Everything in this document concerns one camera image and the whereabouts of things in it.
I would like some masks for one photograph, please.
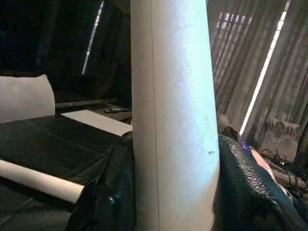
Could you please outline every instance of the white cardboard tube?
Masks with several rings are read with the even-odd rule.
[[[0,176],[48,195],[75,203],[84,186],[0,160]]]
[[[137,230],[209,231],[219,152],[206,1],[130,7]]]

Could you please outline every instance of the cord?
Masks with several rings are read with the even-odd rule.
[[[261,155],[285,171],[290,181],[290,186],[288,187],[289,190],[296,191],[296,194],[301,195],[301,197],[304,193],[306,193],[298,188],[297,180],[297,177],[301,178],[307,186],[306,190],[308,189],[308,171],[306,169],[300,168],[295,163],[288,161],[285,155],[279,155],[277,149],[275,150],[275,153],[273,153],[273,151],[270,149],[264,149],[262,150]],[[295,184],[292,183],[291,175],[289,172],[294,174]]]

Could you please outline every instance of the black leather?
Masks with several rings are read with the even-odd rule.
[[[85,185],[119,136],[55,115],[0,124],[0,159]],[[0,231],[63,231],[72,205],[0,178]]]
[[[220,135],[221,230],[306,231],[292,201],[235,140]]]
[[[114,144],[107,165],[83,190],[65,231],[132,231],[135,225],[132,132]]]

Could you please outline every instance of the white cushion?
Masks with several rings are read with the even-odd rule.
[[[0,76],[0,123],[54,114],[54,95],[46,75]]]

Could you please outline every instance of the table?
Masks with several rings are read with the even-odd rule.
[[[0,159],[79,184],[102,171],[119,136],[62,115],[0,124]],[[62,231],[72,205],[0,178],[0,230]]]

